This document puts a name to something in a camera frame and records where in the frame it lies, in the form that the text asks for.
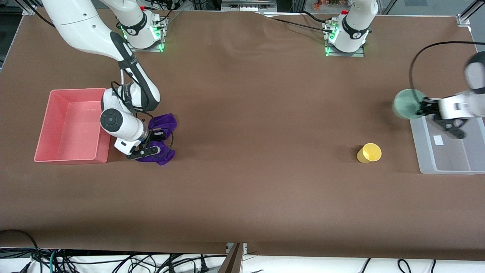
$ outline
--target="gray translucent container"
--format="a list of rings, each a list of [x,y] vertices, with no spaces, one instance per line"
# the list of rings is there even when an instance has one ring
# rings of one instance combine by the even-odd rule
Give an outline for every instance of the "gray translucent container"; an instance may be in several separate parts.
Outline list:
[[[411,119],[414,145],[422,173],[485,173],[485,126],[482,118],[470,119],[463,127],[464,139],[444,132],[432,115]]]

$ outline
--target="pink plastic bin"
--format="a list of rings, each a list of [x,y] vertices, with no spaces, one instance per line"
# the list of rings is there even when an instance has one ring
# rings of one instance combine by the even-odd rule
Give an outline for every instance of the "pink plastic bin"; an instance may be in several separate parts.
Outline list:
[[[35,162],[57,165],[106,163],[111,136],[101,128],[104,88],[52,90]]]

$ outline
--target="light green bowl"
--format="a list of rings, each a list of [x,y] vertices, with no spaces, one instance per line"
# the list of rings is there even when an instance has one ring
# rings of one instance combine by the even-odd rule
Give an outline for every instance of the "light green bowl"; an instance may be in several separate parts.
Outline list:
[[[421,102],[426,97],[421,91],[414,89],[418,100]],[[416,101],[413,95],[412,89],[404,89],[397,93],[392,103],[392,110],[396,116],[402,119],[417,119],[424,115],[416,115],[416,112],[420,109],[420,102]]]

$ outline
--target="purple cloth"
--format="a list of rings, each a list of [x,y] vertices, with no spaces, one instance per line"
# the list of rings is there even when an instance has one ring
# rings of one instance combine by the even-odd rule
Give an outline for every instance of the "purple cloth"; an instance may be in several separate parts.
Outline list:
[[[154,117],[150,120],[148,123],[148,128],[153,130],[153,129],[161,129],[167,136],[167,138],[170,137],[171,133],[168,129],[171,131],[174,131],[175,128],[177,127],[177,120],[175,119],[174,115],[172,114],[165,114],[161,116]],[[175,151],[174,150],[169,150],[167,145],[163,141],[154,141],[152,140],[150,142],[151,147],[159,147],[160,148],[160,153],[155,154],[153,156],[147,156],[147,157],[142,157],[138,158],[136,161],[138,162],[156,162],[158,165],[162,166],[167,164],[172,158],[175,156]]]

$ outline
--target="brown table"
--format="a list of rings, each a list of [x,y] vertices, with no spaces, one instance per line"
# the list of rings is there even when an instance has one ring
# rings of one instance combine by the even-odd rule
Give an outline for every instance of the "brown table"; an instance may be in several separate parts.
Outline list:
[[[175,159],[129,162],[112,147],[107,164],[52,166],[33,161],[48,93],[108,87],[119,71],[25,17],[0,73],[0,228],[52,248],[220,253],[244,241],[260,255],[484,259],[485,176],[420,174],[409,122],[390,107],[419,49],[470,33],[453,17],[376,17],[372,28],[364,58],[339,58],[318,31],[182,13],[165,52],[137,53],[161,91],[153,114],[179,121]],[[425,52],[417,88],[465,89],[474,52]],[[367,142],[380,161],[357,162]]]

